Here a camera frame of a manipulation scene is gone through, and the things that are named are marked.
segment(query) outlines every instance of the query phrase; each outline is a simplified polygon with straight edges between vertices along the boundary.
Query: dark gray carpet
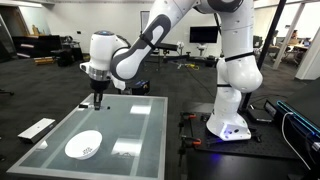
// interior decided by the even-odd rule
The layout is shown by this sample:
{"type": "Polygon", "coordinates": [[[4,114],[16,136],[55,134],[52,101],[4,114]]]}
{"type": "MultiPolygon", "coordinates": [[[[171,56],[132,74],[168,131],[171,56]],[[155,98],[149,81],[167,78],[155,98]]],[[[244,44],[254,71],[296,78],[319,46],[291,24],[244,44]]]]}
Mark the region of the dark gray carpet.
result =
{"type": "MultiPolygon", "coordinates": [[[[271,58],[270,56],[266,56],[264,64],[272,68],[274,64],[274,61],[272,59],[273,58],[271,58]]],[[[298,66],[292,60],[292,61],[281,62],[279,64],[278,69],[294,77],[298,71],[298,66]]]]}
{"type": "MultiPolygon", "coordinates": [[[[146,71],[139,78],[151,81],[150,96],[169,98],[165,177],[176,180],[179,179],[176,153],[180,144],[177,123],[182,104],[186,101],[213,103],[214,98],[184,68],[178,70],[175,64],[163,64],[159,72],[155,69],[154,64],[147,63],[146,71]]],[[[190,71],[215,95],[215,69],[200,67],[199,71],[190,71]]],[[[262,73],[263,85],[253,93],[252,101],[268,94],[288,96],[305,85],[294,81],[290,74],[267,66],[262,73]]],[[[32,147],[20,143],[17,135],[43,117],[60,122],[92,90],[88,76],[80,72],[78,64],[66,68],[56,64],[35,66],[31,60],[1,63],[0,88],[15,92],[12,97],[0,96],[0,154],[7,156],[6,161],[0,162],[0,179],[11,180],[14,178],[8,177],[6,170],[32,147]]],[[[106,93],[117,91],[110,88],[106,93]]]]}

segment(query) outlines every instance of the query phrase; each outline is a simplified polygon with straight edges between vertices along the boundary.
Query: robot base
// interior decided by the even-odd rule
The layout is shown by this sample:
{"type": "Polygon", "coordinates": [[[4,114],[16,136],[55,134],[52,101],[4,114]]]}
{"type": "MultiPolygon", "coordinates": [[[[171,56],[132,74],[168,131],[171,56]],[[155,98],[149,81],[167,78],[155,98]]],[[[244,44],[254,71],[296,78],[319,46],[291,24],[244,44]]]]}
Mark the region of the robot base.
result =
{"type": "Polygon", "coordinates": [[[239,115],[231,119],[217,119],[211,113],[207,122],[208,130],[214,135],[220,137],[223,141],[248,140],[251,138],[251,132],[248,129],[247,122],[239,115]]]}

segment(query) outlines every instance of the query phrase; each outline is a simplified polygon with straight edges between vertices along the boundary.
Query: glass table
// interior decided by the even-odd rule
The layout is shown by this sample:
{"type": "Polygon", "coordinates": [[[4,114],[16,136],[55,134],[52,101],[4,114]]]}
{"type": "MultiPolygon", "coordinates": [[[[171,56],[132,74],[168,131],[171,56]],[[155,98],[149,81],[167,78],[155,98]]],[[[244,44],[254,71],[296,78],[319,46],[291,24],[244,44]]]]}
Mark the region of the glass table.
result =
{"type": "Polygon", "coordinates": [[[92,107],[93,94],[75,108],[28,153],[9,174],[52,179],[164,179],[166,97],[105,94],[102,108],[92,107]],[[65,146],[76,134],[96,130],[102,142],[86,160],[70,158],[65,146]]]}

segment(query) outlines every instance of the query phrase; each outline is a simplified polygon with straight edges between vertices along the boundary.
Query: wall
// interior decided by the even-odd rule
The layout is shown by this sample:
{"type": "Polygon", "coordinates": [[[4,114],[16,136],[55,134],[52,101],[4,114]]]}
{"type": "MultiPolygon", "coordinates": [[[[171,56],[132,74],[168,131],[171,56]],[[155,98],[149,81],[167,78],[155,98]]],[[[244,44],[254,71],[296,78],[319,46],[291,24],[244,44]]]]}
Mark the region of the wall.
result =
{"type": "Polygon", "coordinates": [[[320,2],[307,3],[295,29],[298,37],[310,37],[313,39],[320,26],[320,2]]]}
{"type": "Polygon", "coordinates": [[[19,6],[19,9],[30,34],[33,34],[32,25],[38,27],[40,33],[51,34],[41,8],[19,6]]]}
{"type": "Polygon", "coordinates": [[[296,15],[300,4],[286,5],[283,9],[279,23],[277,26],[278,37],[286,37],[289,28],[285,28],[286,25],[291,25],[294,16],[296,15]]]}
{"type": "MultiPolygon", "coordinates": [[[[285,26],[291,25],[298,8],[299,4],[289,4],[285,6],[276,28],[277,30],[279,30],[278,37],[285,37],[287,35],[288,29],[286,29],[285,26]]],[[[298,37],[314,37],[318,27],[320,26],[320,22],[312,20],[312,18],[320,16],[319,9],[320,2],[307,3],[305,5],[299,22],[295,28],[298,30],[298,37]]],[[[263,39],[265,39],[273,20],[275,11],[276,7],[255,9],[254,35],[262,36],[263,39]]]]}
{"type": "Polygon", "coordinates": [[[38,4],[38,3],[11,1],[11,0],[0,0],[0,5],[3,5],[3,6],[42,7],[41,4],[38,4]]]}
{"type": "Polygon", "coordinates": [[[296,78],[301,80],[314,80],[320,77],[320,28],[316,33],[315,40],[302,60],[296,78]]]}
{"type": "MultiPolygon", "coordinates": [[[[265,8],[265,7],[271,7],[271,6],[277,6],[279,4],[280,0],[258,0],[254,2],[254,8],[265,8]]],[[[294,4],[294,3],[300,3],[305,0],[287,0],[286,4],[294,4]]]]}
{"type": "Polygon", "coordinates": [[[16,7],[0,7],[0,14],[8,28],[8,31],[10,32],[10,35],[23,36],[24,33],[21,31],[21,27],[19,26],[14,11],[16,11],[16,7]]]}
{"type": "MultiPolygon", "coordinates": [[[[43,12],[52,34],[71,35],[81,42],[83,52],[88,53],[90,37],[97,30],[107,29],[122,35],[133,43],[140,34],[140,11],[149,11],[151,3],[57,3],[44,5],[43,12]]],[[[191,51],[192,55],[199,55],[197,44],[189,43],[190,26],[215,25],[213,15],[203,15],[191,10],[183,20],[174,27],[165,43],[183,41],[184,52],[191,51]]],[[[204,55],[220,55],[221,43],[210,44],[204,55]]]]}
{"type": "Polygon", "coordinates": [[[263,40],[266,39],[275,12],[275,7],[254,10],[254,35],[261,36],[263,40]]]}

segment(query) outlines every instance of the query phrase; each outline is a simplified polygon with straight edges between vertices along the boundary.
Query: black stand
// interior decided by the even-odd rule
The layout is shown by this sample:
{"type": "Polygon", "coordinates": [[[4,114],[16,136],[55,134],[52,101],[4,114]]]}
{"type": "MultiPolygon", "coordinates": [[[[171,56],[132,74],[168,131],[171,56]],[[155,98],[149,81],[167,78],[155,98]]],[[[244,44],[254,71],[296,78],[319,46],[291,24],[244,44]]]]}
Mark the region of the black stand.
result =
{"type": "Polygon", "coordinates": [[[14,95],[13,92],[5,91],[5,90],[3,90],[3,89],[0,89],[0,94],[10,94],[10,96],[13,96],[13,95],[14,95]]]}

